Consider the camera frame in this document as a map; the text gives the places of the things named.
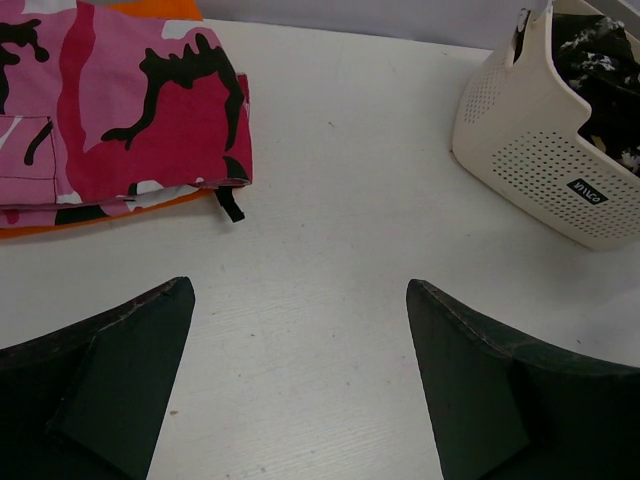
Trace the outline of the orange folded trousers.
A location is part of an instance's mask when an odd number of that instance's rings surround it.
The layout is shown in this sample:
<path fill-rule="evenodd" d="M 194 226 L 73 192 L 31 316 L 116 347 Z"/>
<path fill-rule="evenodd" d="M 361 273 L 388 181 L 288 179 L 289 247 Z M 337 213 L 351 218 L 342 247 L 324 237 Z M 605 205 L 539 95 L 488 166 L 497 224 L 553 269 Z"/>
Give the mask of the orange folded trousers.
<path fill-rule="evenodd" d="M 121 13 L 146 18 L 164 18 L 170 20 L 189 20 L 189 21 L 202 21 L 202 14 L 195 1 L 132 1 L 132 2 L 115 2 L 110 1 L 108 7 L 112 10 L 119 11 Z M 132 212 L 124 213 L 115 216 L 107 216 L 103 218 L 94 218 L 90 220 L 84 220 L 74 222 L 71 224 L 59 225 L 59 226 L 44 226 L 44 227 L 21 227 L 15 229 L 2 229 L 1 239 L 14 239 L 25 237 L 29 235 L 43 234 L 61 231 L 64 229 L 75 228 L 79 226 L 94 225 L 105 223 L 109 220 L 117 220 L 127 217 L 140 215 L 146 212 L 154 212 L 157 210 L 174 207 L 177 205 L 199 200 L 200 198 L 206 198 L 212 195 L 211 190 L 198 190 L 189 195 L 183 195 L 173 198 L 164 202 L 157 202 L 150 207 L 136 207 Z"/>

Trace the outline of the black white floral trousers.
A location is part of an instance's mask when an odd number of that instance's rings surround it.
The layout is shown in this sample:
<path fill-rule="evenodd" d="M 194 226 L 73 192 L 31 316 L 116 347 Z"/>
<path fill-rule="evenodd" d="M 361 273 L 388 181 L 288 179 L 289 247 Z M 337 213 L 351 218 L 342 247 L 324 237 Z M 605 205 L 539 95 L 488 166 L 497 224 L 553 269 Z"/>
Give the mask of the black white floral trousers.
<path fill-rule="evenodd" d="M 552 59 L 562 80 L 591 107 L 579 135 L 639 173 L 639 63 L 624 24 L 603 15 L 555 14 Z"/>

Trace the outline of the cream perforated plastic basket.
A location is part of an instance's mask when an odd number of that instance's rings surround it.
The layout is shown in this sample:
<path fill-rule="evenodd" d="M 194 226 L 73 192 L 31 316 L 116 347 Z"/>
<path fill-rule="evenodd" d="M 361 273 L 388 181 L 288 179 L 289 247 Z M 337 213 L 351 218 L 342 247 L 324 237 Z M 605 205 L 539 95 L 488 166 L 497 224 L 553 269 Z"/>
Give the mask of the cream perforated plastic basket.
<path fill-rule="evenodd" d="M 550 1 L 527 13 L 523 41 L 494 50 L 469 80 L 452 151 L 540 222 L 590 249 L 612 250 L 639 239 L 639 179 L 580 136 L 591 107 L 561 79 L 551 53 L 555 13 L 598 12 L 587 1 Z"/>

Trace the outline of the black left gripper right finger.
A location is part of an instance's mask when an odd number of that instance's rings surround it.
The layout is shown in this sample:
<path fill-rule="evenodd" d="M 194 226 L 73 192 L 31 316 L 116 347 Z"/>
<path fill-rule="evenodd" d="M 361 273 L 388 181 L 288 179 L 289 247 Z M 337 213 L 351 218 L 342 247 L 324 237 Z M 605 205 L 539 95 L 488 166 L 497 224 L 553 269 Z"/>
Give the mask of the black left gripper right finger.
<path fill-rule="evenodd" d="M 423 280 L 411 335 L 447 479 L 635 479 L 639 371 L 525 334 Z"/>

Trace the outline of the pink camouflage folded trousers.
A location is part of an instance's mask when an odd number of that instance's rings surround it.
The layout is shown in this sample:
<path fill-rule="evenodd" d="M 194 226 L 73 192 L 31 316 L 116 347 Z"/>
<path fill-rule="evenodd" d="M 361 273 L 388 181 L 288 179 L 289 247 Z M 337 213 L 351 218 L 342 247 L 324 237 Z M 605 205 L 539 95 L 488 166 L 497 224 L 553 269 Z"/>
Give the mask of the pink camouflage folded trousers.
<path fill-rule="evenodd" d="M 196 9 L 1 5 L 1 234 L 95 223 L 253 179 L 249 84 Z"/>

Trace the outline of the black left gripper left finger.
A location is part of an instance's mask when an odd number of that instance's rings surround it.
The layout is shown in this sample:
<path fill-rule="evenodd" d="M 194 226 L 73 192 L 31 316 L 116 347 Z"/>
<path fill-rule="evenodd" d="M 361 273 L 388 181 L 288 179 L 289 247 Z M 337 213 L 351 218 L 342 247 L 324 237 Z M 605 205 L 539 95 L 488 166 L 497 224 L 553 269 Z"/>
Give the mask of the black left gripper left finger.
<path fill-rule="evenodd" d="M 194 306 L 176 277 L 2 349 L 2 478 L 146 478 Z"/>

